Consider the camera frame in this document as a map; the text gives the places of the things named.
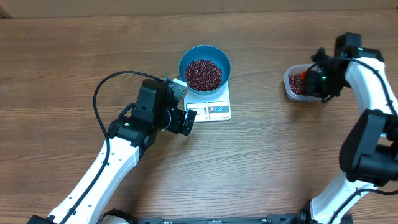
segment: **container of beans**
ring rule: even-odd
[[[290,67],[285,73],[285,90],[287,98],[292,101],[314,101],[321,98],[313,96],[305,96],[304,82],[302,80],[302,73],[306,72],[312,64],[294,65]]]
[[[211,95],[228,81],[231,62],[222,50],[200,45],[182,56],[178,72],[180,79],[188,83],[190,91],[199,95]]]

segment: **clear plastic container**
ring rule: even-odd
[[[291,75],[297,75],[301,74],[304,71],[307,71],[307,69],[311,66],[312,64],[306,64],[306,65],[294,65],[291,66],[285,73],[285,90],[286,90],[286,95],[287,98],[292,100],[292,101],[297,101],[297,102],[304,102],[304,101],[314,101],[314,100],[320,100],[321,98],[318,97],[313,97],[313,96],[302,96],[302,95],[297,95],[292,90],[290,89],[289,85],[289,76]]]

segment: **white scale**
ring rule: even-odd
[[[229,121],[231,119],[231,102],[228,82],[211,95],[199,95],[188,90],[184,98],[184,108],[197,112],[194,122]]]

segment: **wooden surface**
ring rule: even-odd
[[[105,210],[165,218],[297,211],[339,171],[358,111],[351,90],[325,105],[288,101],[283,76],[319,47],[332,54],[345,32],[381,50],[397,93],[397,10],[1,20],[0,223],[46,216],[89,168],[104,139],[91,107],[102,78],[120,70],[176,77],[180,57],[200,44],[231,60],[232,120],[196,124],[188,137],[158,135]],[[106,125],[136,100],[141,81],[126,75],[102,87]],[[397,200],[371,194],[351,212],[356,223],[396,223]]]
[[[0,0],[13,18],[395,9],[398,0]]]

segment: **red bean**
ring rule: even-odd
[[[194,90],[211,91],[221,86],[223,71],[211,60],[199,59],[189,64],[185,78]]]
[[[301,79],[301,74],[289,76],[289,86],[295,94],[305,95],[305,82]]]

